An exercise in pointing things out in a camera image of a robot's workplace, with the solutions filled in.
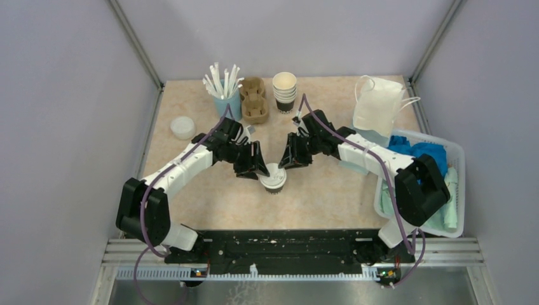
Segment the white plastic cup lid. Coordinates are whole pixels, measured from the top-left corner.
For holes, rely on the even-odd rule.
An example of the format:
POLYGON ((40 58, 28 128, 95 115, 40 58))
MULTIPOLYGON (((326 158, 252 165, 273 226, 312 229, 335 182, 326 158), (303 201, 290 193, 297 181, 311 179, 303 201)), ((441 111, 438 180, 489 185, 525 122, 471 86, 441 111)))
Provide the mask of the white plastic cup lid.
POLYGON ((285 182, 287 180, 287 174, 285 169, 279 168, 277 163, 268 163, 267 168, 270 172, 269 177, 264 177, 262 175, 259 176, 259 181, 261 184, 266 186, 280 186, 283 184, 285 185, 285 182))

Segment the black paper coffee cup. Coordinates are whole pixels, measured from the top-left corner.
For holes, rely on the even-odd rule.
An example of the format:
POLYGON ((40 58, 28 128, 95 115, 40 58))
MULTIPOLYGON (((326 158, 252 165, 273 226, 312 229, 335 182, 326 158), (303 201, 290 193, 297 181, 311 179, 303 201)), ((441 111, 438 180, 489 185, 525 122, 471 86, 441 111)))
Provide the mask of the black paper coffee cup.
POLYGON ((278 194, 283 189, 283 184, 280 186, 266 186, 264 185, 265 190, 270 194, 278 194))

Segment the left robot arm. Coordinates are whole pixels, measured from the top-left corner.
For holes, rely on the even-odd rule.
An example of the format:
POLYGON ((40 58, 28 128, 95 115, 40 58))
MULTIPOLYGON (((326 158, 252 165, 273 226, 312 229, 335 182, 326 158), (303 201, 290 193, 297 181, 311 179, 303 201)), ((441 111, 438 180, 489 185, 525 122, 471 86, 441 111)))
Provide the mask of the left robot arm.
POLYGON ((240 122, 223 116, 208 133, 200 133, 173 160, 143 179, 130 178, 121 191, 116 227, 143 241, 151 250, 158 245, 179 249, 188 262, 203 257, 204 246, 194 229, 174 223, 169 200, 190 180, 217 162, 232 164, 238 178, 269 177, 259 141, 240 122))

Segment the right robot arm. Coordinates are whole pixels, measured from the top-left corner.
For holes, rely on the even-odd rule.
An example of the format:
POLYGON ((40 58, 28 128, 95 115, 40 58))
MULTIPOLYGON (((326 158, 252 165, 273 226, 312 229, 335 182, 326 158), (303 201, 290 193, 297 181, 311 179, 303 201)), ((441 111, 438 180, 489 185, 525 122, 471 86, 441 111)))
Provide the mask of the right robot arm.
POLYGON ((285 170, 312 164, 313 156, 324 154, 358 165, 386 181, 393 200, 393 216, 379 230, 372 252, 381 262, 391 261, 402 243, 451 198, 444 176, 435 160, 400 154, 363 138, 351 128, 334 128, 317 109, 295 117, 297 132, 291 132, 278 166, 285 170))

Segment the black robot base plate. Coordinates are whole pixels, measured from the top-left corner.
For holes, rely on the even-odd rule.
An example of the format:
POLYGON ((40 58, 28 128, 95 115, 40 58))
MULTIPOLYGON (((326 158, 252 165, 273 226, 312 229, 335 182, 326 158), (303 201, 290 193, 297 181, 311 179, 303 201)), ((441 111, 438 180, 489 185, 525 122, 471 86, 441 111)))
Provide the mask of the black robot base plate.
POLYGON ((375 229, 206 230, 190 251, 171 248, 163 262, 208 267, 211 275, 355 275, 364 266, 416 259, 389 248, 375 229))

